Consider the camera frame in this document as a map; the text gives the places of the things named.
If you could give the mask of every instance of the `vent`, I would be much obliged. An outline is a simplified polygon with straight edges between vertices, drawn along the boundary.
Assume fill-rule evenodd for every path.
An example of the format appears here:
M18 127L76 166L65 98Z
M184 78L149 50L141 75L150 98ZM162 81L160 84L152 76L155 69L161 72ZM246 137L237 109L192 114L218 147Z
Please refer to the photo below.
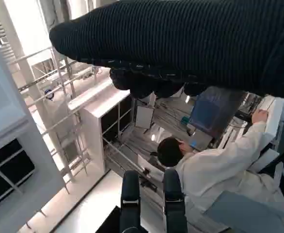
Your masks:
M4 60L8 63L16 59L11 45L6 37L5 30L0 22L0 52Z
M17 139L0 149L0 202L34 172L34 164Z

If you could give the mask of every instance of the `white shelf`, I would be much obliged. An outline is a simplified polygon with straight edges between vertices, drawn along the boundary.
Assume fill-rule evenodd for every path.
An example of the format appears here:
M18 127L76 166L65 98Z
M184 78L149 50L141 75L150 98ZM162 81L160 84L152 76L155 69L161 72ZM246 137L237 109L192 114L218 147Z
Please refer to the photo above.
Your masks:
M0 233L17 232L63 187L63 178L0 55L0 148L17 139L35 172L0 202Z

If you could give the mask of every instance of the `person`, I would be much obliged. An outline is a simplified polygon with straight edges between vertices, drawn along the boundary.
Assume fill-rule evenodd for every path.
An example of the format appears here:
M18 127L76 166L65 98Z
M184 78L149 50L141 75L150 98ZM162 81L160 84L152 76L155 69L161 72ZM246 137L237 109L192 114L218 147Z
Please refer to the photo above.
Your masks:
M225 190L284 207L284 196L274 179L247 170L259 158L267 118L267 111L256 110L252 115L253 125L247 133L224 149L194 153L190 145L176 138L161 141L157 149L158 160L177 171L186 195L189 222L193 206L203 213Z

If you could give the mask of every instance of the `light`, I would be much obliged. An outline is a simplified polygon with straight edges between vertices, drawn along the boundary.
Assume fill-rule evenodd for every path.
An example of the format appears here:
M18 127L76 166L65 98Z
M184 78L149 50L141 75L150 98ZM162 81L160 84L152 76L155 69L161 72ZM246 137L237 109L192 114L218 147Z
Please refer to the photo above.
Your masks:
M189 99L190 99L190 96L187 96L187 97L186 97L186 100L185 100L185 103L188 103L188 102L189 102Z

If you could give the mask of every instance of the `white lab coat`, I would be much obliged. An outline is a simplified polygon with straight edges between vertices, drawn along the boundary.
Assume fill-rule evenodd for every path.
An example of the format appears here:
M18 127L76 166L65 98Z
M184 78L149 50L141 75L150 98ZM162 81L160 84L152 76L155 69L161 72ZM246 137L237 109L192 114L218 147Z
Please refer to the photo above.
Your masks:
M188 153L177 164L175 170L186 195L189 223L195 224L192 216L196 216L197 208L203 213L224 190L284 207L284 197L270 176L246 170L259 158L258 148L265 126L264 122L255 123L225 149Z

